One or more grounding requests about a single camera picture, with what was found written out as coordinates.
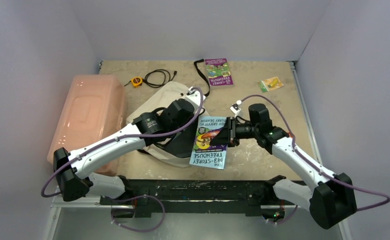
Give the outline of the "purple Treehouse book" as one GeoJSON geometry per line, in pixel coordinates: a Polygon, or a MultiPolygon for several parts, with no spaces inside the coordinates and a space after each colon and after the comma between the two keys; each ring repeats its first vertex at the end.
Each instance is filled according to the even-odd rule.
{"type": "Polygon", "coordinates": [[[212,88],[233,87],[234,82],[226,58],[205,59],[207,79],[212,88]]]}

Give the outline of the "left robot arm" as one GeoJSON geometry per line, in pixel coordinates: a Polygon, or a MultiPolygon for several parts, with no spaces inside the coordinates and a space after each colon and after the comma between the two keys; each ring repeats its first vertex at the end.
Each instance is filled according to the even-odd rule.
{"type": "Polygon", "coordinates": [[[203,107],[203,95],[196,94],[171,102],[161,113],[144,112],[133,122],[112,135],[80,149],[68,151],[64,147],[53,153],[54,172],[49,181],[56,180],[60,195],[65,202],[72,202],[88,195],[114,199],[127,204],[132,191],[124,178],[105,176],[96,170],[109,162],[135,150],[179,135],[192,125],[203,107]]]}

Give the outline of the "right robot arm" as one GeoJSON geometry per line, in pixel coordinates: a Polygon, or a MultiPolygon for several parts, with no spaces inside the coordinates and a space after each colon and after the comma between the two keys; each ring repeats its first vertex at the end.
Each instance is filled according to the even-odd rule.
{"type": "Polygon", "coordinates": [[[255,139],[269,154],[290,167],[304,182],[297,184],[284,177],[275,177],[264,189],[263,196],[269,203],[287,200],[309,211],[313,220],[323,229],[329,229],[357,212],[351,178],[335,174],[308,156],[280,127],[274,126],[264,104],[252,104],[248,108],[250,120],[239,123],[228,117],[220,132],[210,144],[235,147],[241,139],[255,139]]]}

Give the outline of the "light blue Treehouse book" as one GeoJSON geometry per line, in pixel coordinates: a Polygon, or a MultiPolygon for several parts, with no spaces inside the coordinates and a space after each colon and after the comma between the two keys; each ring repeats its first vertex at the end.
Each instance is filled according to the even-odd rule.
{"type": "Polygon", "coordinates": [[[211,144],[225,122],[226,117],[221,116],[199,117],[189,165],[218,170],[225,168],[227,146],[211,144]]]}

